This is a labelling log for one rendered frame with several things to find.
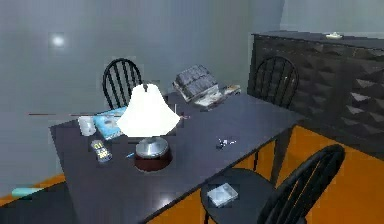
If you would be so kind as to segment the small grey box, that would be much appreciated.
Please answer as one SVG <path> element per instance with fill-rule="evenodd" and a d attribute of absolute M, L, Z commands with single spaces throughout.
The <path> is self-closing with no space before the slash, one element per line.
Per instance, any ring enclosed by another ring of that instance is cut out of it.
<path fill-rule="evenodd" d="M 223 207 L 238 197 L 238 192 L 228 183 L 224 183 L 207 193 L 216 207 Z"/>

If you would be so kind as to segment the dark grey table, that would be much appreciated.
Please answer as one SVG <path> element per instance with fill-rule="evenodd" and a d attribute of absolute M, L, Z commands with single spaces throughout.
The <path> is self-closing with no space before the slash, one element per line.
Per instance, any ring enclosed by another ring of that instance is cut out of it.
<path fill-rule="evenodd" d="M 165 137 L 173 160 L 153 173 L 139 171 L 133 157 L 125 158 L 134 152 L 136 138 L 122 135 L 107 141 L 112 159 L 100 164 L 91 149 L 99 133 L 82 136 L 75 120 L 50 128 L 80 224 L 145 224 L 303 119 L 247 94 L 232 96 L 208 112 L 176 93 L 167 100 L 187 118 Z M 237 142 L 218 150 L 217 140 L 223 137 Z"/>

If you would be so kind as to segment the white shade table lamp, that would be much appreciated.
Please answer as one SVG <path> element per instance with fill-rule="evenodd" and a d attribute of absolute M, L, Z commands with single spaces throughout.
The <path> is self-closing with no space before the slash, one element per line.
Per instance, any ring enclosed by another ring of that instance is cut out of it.
<path fill-rule="evenodd" d="M 140 138 L 134 154 L 137 169 L 155 172 L 171 163 L 172 153 L 164 136 L 179 121 L 180 116 L 169 108 L 155 84 L 141 84 L 133 88 L 129 104 L 117 125 L 127 137 Z"/>

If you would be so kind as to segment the small black and white keys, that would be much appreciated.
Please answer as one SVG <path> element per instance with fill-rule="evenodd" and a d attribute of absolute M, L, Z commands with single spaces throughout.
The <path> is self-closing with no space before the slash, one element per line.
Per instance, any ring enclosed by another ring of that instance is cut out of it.
<path fill-rule="evenodd" d="M 236 143 L 237 140 L 233 137 L 223 137 L 217 140 L 216 148 L 218 150 L 224 149 L 226 146 Z"/>

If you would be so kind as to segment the black spindle back chair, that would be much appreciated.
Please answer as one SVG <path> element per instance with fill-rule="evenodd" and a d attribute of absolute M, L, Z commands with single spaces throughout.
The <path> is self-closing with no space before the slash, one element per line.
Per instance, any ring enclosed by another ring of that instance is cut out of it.
<path fill-rule="evenodd" d="M 247 93 L 288 109 L 298 87 L 299 74 L 295 65 L 284 56 L 251 59 Z"/>
<path fill-rule="evenodd" d="M 338 173 L 345 149 L 329 145 L 300 164 L 279 186 L 244 168 L 230 168 L 201 187 L 204 224 L 307 224 L 306 215 Z M 230 184 L 238 197 L 216 207 L 207 193 Z"/>
<path fill-rule="evenodd" d="M 104 70 L 102 90 L 111 110 L 127 106 L 134 87 L 143 83 L 138 66 L 127 58 L 112 60 Z"/>

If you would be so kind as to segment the light blue book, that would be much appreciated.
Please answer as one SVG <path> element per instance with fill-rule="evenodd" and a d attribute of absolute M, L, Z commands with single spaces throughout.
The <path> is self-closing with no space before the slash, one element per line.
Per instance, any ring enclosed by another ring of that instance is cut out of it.
<path fill-rule="evenodd" d="M 105 140 L 111 140 L 122 135 L 117 121 L 124 114 L 126 108 L 121 107 L 99 113 L 93 117 L 93 122 Z"/>

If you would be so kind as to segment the grey remote control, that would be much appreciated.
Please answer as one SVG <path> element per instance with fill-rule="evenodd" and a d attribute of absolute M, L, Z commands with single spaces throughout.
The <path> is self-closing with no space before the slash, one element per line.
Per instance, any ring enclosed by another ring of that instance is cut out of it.
<path fill-rule="evenodd" d="M 96 153 L 99 163 L 105 163 L 112 159 L 112 153 L 105 147 L 101 140 L 93 140 L 91 142 L 91 148 Z"/>

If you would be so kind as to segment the white mug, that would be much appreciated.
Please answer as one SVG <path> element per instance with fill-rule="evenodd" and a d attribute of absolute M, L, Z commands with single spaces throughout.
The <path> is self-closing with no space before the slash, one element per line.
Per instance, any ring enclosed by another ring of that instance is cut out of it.
<path fill-rule="evenodd" d="M 92 116 L 80 116 L 78 118 L 78 124 L 83 136 L 91 136 L 96 133 L 96 127 Z"/>

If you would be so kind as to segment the black sideboard cabinet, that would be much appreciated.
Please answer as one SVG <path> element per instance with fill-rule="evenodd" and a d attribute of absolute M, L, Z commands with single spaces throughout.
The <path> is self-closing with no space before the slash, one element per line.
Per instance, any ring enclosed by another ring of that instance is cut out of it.
<path fill-rule="evenodd" d="M 253 35 L 252 57 L 284 56 L 298 87 L 288 109 L 303 126 L 384 161 L 384 39 L 270 31 Z"/>

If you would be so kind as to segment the teal cylinder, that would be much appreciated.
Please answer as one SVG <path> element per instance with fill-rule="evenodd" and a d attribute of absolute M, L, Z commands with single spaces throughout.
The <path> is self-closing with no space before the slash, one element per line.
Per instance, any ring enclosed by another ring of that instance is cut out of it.
<path fill-rule="evenodd" d="M 36 187 L 15 188 L 12 190 L 11 195 L 14 198 L 21 198 L 21 197 L 26 197 L 28 195 L 34 194 L 38 191 L 41 191 L 41 188 L 36 188 Z"/>

